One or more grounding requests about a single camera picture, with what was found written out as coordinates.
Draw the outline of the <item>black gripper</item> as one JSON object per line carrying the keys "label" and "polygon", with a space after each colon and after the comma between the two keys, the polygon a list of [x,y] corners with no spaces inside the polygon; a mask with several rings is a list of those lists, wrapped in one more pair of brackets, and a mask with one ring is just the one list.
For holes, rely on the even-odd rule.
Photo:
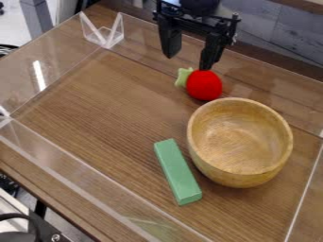
{"label": "black gripper", "polygon": [[225,42],[220,34],[234,34],[241,17],[221,8],[221,0],[156,0],[152,19],[157,23],[164,56],[181,49],[181,31],[208,34],[200,52],[198,69],[209,70],[218,61]]}

